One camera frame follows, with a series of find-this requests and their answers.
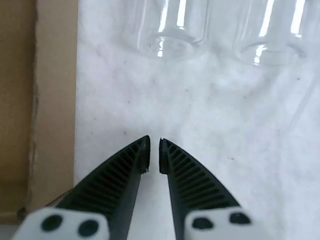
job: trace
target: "cardboard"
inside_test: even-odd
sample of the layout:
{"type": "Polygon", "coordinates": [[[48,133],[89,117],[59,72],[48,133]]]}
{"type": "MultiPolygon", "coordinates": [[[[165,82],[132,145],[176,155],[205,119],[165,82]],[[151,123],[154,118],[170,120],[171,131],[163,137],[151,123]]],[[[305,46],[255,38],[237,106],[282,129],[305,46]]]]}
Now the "cardboard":
{"type": "Polygon", "coordinates": [[[77,0],[0,1],[0,223],[73,186],[77,18],[77,0]]]}

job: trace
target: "black hole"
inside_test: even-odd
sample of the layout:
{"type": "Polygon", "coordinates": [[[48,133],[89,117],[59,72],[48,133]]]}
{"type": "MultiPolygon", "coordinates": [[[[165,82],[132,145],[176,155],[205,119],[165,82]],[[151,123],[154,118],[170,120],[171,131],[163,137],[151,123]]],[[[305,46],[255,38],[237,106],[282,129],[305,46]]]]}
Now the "black hole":
{"type": "Polygon", "coordinates": [[[50,215],[41,224],[41,228],[45,232],[51,232],[58,229],[62,223],[62,216],[50,215]]]}
{"type": "Polygon", "coordinates": [[[82,237],[90,237],[94,235],[99,228],[99,224],[95,220],[86,220],[79,226],[79,234],[82,237]]]}
{"type": "Polygon", "coordinates": [[[214,224],[206,217],[199,217],[193,220],[192,227],[195,229],[212,229],[214,224]]]}
{"type": "Polygon", "coordinates": [[[251,224],[250,218],[247,217],[247,215],[245,215],[242,212],[232,213],[230,215],[229,221],[232,224],[240,224],[240,225],[251,224]]]}

